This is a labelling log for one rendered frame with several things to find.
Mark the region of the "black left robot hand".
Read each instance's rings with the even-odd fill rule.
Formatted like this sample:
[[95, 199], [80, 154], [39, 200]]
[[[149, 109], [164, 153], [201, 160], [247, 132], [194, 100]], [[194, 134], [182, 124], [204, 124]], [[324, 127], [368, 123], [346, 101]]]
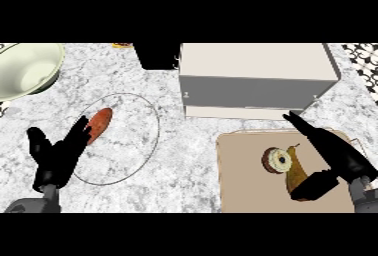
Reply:
[[50, 143], [39, 127], [27, 130], [30, 141], [30, 154], [37, 162], [37, 172], [33, 189], [43, 192], [48, 185], [64, 188], [74, 173], [79, 158], [90, 140], [89, 119], [81, 116], [65, 138], [55, 144]]

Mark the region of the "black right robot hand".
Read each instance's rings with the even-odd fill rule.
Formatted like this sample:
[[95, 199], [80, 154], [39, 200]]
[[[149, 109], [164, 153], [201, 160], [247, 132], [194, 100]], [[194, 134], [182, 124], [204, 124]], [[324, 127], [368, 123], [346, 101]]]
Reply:
[[300, 133], [307, 137], [330, 170], [315, 172], [291, 192], [291, 199], [318, 200], [338, 185], [337, 178], [352, 184], [366, 177], [371, 181], [378, 178], [378, 170], [355, 147], [328, 130], [316, 128], [294, 113], [284, 114]]

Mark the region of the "beige tray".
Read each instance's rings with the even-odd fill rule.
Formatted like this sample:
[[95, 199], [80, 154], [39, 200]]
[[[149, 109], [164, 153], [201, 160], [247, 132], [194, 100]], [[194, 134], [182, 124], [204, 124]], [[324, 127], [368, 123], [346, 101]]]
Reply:
[[307, 138], [296, 129], [244, 130], [217, 138], [222, 212], [331, 212], [353, 213], [349, 184], [340, 185], [316, 200], [294, 201], [285, 175], [269, 173], [262, 158], [268, 148], [284, 150], [297, 145], [296, 153], [304, 172], [330, 168]]

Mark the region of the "white and grey tiered shelf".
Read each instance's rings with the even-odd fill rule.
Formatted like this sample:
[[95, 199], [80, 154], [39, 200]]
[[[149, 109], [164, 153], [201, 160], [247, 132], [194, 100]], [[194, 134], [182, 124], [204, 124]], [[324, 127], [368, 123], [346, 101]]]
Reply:
[[341, 79], [324, 43], [185, 43], [179, 81], [185, 115], [281, 120]]

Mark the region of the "brown pear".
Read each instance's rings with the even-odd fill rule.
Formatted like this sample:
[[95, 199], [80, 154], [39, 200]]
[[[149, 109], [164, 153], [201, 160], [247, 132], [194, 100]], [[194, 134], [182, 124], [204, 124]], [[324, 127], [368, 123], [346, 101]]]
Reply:
[[299, 185], [303, 183], [303, 181], [307, 179], [307, 173], [303, 169], [299, 157], [297, 157], [297, 151], [296, 151], [296, 146], [290, 146], [287, 153], [290, 154], [291, 157], [291, 168], [290, 171], [287, 172], [287, 190], [288, 192], [293, 192], [294, 189], [299, 187]]

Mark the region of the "orange sweet potato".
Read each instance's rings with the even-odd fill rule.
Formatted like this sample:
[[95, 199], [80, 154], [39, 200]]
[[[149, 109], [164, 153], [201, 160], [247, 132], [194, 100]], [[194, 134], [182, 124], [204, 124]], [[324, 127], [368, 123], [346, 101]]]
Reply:
[[92, 128], [90, 130], [90, 139], [87, 144], [92, 144], [98, 137], [102, 135], [105, 132], [108, 125], [111, 123], [112, 119], [112, 109], [111, 108], [104, 108], [98, 111], [95, 116], [92, 117], [87, 126]]

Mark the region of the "clear glass plate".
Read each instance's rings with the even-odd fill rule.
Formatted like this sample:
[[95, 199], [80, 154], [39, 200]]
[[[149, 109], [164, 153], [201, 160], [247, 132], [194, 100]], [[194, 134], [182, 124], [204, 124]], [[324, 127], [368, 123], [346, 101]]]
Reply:
[[96, 100], [81, 115], [92, 118], [110, 108], [112, 118], [102, 135], [86, 147], [74, 176], [95, 186], [114, 185], [144, 168], [160, 142], [160, 115], [148, 99], [133, 93], [114, 93]]

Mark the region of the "black and white patterned cloth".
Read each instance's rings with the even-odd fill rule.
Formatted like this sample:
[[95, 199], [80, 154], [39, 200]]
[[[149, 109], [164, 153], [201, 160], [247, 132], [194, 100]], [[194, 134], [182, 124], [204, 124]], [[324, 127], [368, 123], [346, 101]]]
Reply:
[[378, 43], [343, 43], [341, 47], [378, 105]]

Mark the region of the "pale green bowl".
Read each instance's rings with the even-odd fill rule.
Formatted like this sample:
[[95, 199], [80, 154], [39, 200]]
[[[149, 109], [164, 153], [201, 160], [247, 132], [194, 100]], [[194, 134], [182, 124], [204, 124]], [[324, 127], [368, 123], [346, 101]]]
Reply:
[[61, 43], [0, 43], [0, 102], [49, 89], [64, 59]]

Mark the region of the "black appliance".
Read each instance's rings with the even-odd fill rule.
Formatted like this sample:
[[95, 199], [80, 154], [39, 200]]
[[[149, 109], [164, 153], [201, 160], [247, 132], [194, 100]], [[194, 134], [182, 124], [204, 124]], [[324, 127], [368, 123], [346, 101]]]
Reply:
[[179, 65], [179, 43], [136, 43], [135, 50], [145, 70], [173, 70]]

